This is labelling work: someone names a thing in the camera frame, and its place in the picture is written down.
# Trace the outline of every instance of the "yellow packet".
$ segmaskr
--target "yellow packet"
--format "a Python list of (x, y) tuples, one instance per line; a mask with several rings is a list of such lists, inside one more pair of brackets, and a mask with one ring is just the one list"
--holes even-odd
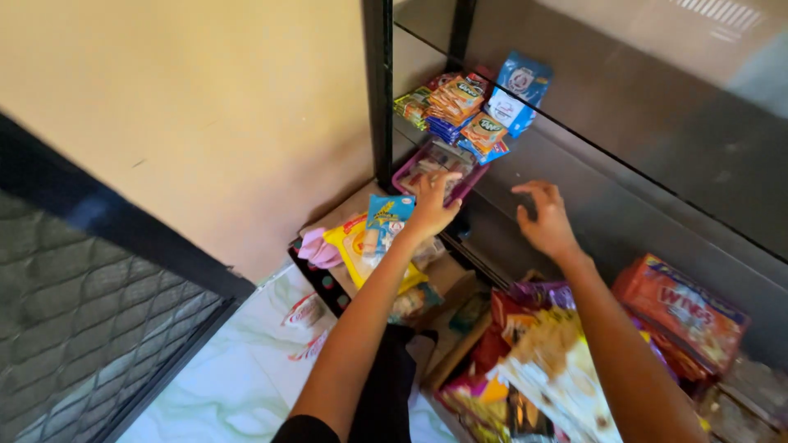
[[(340, 250), (342, 261), (347, 265), (350, 277), (353, 279), (356, 288), (361, 288), (374, 270), (372, 266), (364, 262), (361, 256), (364, 247), (365, 231), (366, 212), (350, 219), (342, 226), (337, 226), (323, 233), (323, 239)], [(405, 277), (397, 290), (397, 295), (427, 280), (426, 274), (420, 272), (412, 262), (409, 262), (405, 271)]]

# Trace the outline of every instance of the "plastic tray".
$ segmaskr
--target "plastic tray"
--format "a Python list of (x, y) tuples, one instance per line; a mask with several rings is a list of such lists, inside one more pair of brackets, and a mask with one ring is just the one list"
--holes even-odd
[[(411, 194), (407, 189), (405, 189), (400, 184), (400, 179), (405, 174), (407, 174), (407, 172), (409, 170), (411, 170), (411, 167), (414, 164), (416, 164), (416, 162), (418, 162), (419, 160), (421, 160), (424, 157), (427, 149), (433, 143), (434, 140), (439, 140), (439, 137), (431, 136), (422, 145), (422, 147), (420, 147), (418, 149), (418, 152), (410, 160), (408, 160), (407, 163), (405, 163), (405, 165), (400, 168), (400, 170), (398, 170), (394, 174), (394, 177), (392, 178), (392, 182), (393, 182), (392, 184), (394, 185), (394, 188), (397, 188), (397, 190), (399, 190), (400, 192), (402, 192), (405, 195), (410, 195)], [(457, 186), (455, 186), (454, 189), (452, 189), (452, 193), (449, 196), (449, 198), (446, 199), (446, 201), (444, 202), (444, 206), (447, 207), (449, 204), (451, 204), (456, 199), (464, 199), (465, 196), (468, 195), (468, 192), (470, 192), (470, 189), (474, 185), (476, 185), (476, 183), (479, 181), (481, 176), (485, 175), (485, 173), (487, 172), (487, 169), (490, 169), (490, 164), (489, 163), (487, 163), (484, 166), (476, 165), (473, 168), (473, 170), (471, 170), (470, 173), (463, 179), (463, 181), (460, 184), (458, 184)]]

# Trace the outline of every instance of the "floor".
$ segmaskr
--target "floor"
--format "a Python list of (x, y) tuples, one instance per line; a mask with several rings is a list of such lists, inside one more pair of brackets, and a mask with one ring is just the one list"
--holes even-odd
[[(291, 306), (312, 292), (295, 266), (269, 281), (119, 441), (270, 441), (296, 402), (313, 363), (288, 356), (336, 321), (327, 311), (310, 330), (281, 326)], [(411, 410), (411, 438), (414, 443), (456, 441), (423, 397)]]

